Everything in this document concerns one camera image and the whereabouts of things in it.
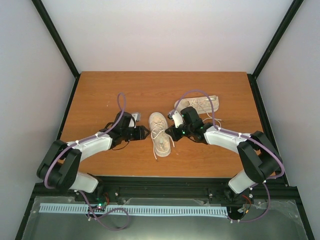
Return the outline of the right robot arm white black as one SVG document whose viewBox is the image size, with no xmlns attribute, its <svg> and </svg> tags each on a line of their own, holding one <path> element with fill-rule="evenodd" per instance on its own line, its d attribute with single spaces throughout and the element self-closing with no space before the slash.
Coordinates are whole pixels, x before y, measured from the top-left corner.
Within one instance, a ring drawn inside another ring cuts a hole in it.
<svg viewBox="0 0 320 240">
<path fill-rule="evenodd" d="M 285 172 L 279 153 L 261 131 L 240 133 L 210 122 L 204 123 L 192 106 L 181 112 L 172 110 L 168 118 L 173 121 L 173 125 L 165 133 L 174 142 L 186 137 L 196 143 L 222 147 L 239 155 L 243 170 L 228 182 L 228 188 L 235 194 L 268 179 L 277 178 L 273 173 L 278 170 L 281 176 Z"/>
</svg>

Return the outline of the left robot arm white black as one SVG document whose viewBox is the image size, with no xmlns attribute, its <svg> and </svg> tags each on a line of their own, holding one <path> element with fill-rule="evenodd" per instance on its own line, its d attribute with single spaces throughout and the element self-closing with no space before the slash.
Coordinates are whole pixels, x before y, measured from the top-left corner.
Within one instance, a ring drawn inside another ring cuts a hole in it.
<svg viewBox="0 0 320 240">
<path fill-rule="evenodd" d="M 99 180 L 80 172 L 79 165 L 95 154 L 113 150 L 122 142 L 146 139 L 150 131 L 137 125 L 140 116 L 140 113 L 120 111 L 113 122 L 94 135 L 70 142 L 54 141 L 36 171 L 37 177 L 48 189 L 83 191 L 92 201 L 101 200 L 104 188 L 99 185 Z"/>
</svg>

